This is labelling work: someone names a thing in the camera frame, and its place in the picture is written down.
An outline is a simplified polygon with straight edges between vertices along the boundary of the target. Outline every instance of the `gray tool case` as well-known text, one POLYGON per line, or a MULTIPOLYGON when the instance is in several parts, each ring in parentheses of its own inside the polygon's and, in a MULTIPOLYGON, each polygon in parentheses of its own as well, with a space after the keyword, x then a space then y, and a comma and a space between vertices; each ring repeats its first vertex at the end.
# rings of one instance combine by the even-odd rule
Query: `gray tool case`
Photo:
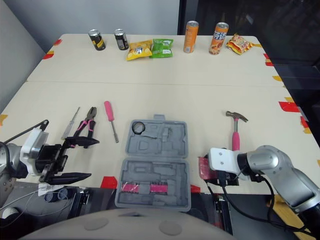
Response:
POLYGON ((163 208, 187 212, 191 208, 187 124, 133 120, 125 147, 115 195, 119 208, 163 208))

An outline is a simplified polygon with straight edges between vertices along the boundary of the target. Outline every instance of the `pink hammer handle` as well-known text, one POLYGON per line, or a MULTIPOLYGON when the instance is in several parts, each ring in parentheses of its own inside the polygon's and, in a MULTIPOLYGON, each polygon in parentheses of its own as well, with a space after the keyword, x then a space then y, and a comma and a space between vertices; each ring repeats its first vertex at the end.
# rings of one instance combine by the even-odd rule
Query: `pink hammer handle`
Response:
POLYGON ((232 151, 240 150, 240 136, 237 131, 232 134, 232 151))
POLYGON ((105 101, 104 107, 105 107, 105 112, 106 112, 106 115, 108 116, 109 122, 115 120, 114 112, 112 111, 112 107, 111 107, 111 103, 109 101, 105 101))

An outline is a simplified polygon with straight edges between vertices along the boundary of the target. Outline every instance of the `orange can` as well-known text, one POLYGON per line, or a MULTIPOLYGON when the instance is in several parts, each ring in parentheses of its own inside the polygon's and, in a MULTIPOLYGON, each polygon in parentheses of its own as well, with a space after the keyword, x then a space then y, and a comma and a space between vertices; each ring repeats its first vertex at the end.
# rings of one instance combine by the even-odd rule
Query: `orange can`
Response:
POLYGON ((183 51, 192 53, 195 49, 196 38, 198 35, 199 23, 197 21, 188 21, 185 27, 185 37, 183 51))
POLYGON ((220 53, 221 47, 224 44, 229 25, 225 22, 218 22, 215 26, 214 34, 212 37, 209 53, 217 55, 220 53))

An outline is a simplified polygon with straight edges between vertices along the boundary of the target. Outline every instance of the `snack bag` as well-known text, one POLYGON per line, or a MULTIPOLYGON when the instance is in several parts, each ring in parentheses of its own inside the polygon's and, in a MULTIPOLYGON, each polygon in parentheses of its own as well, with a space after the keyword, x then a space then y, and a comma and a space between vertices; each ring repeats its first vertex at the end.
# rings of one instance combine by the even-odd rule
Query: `snack bag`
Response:
POLYGON ((254 44, 252 42, 246 41, 242 36, 235 34, 227 42, 226 46, 231 48, 235 53, 241 55, 252 48, 254 44))
POLYGON ((130 49, 128 52, 128 56, 126 57, 126 60, 129 61, 137 58, 151 56, 152 55, 151 44, 152 44, 152 40, 130 43, 129 44, 130 49))
POLYGON ((171 47, 173 39, 153 39, 152 55, 149 58, 170 58, 173 56, 171 47))

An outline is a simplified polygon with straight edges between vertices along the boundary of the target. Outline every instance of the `hammer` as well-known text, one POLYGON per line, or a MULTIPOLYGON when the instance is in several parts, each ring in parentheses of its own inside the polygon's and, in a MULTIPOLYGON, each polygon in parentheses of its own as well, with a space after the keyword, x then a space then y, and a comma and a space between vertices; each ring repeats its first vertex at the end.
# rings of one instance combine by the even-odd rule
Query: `hammer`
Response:
POLYGON ((240 113, 237 113, 237 112, 226 111, 225 115, 227 117, 233 117, 234 130, 233 130, 233 134, 232 134, 232 151, 239 151, 240 150, 240 137, 239 137, 239 133, 238 133, 238 120, 241 119, 246 123, 246 122, 248 122, 248 119, 246 119, 243 115, 241 115, 240 113))

